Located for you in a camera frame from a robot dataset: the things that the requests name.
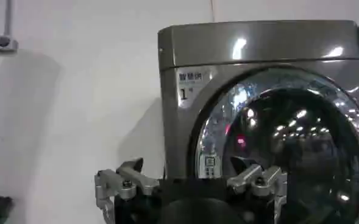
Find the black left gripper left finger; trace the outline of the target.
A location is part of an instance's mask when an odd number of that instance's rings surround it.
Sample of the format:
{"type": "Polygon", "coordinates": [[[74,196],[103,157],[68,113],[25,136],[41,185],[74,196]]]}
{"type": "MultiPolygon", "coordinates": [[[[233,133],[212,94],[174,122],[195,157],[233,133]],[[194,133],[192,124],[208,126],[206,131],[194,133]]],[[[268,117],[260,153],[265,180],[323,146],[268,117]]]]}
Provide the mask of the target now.
{"type": "Polygon", "coordinates": [[[104,169],[94,175],[96,206],[105,223],[115,223],[115,197],[130,201],[138,192],[150,197],[160,187],[159,180],[141,173],[143,163],[143,158],[136,158],[123,162],[116,170],[104,169]]]}

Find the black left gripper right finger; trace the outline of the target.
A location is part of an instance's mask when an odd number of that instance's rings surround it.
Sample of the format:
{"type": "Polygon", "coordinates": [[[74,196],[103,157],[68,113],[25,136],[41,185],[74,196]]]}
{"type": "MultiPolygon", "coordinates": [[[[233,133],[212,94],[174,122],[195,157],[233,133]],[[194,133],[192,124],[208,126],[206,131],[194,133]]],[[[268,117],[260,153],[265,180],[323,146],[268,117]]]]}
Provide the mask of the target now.
{"type": "Polygon", "coordinates": [[[288,175],[279,166],[262,168],[253,159],[230,158],[236,175],[227,179],[231,201],[244,223],[280,223],[287,202],[288,175]]]}

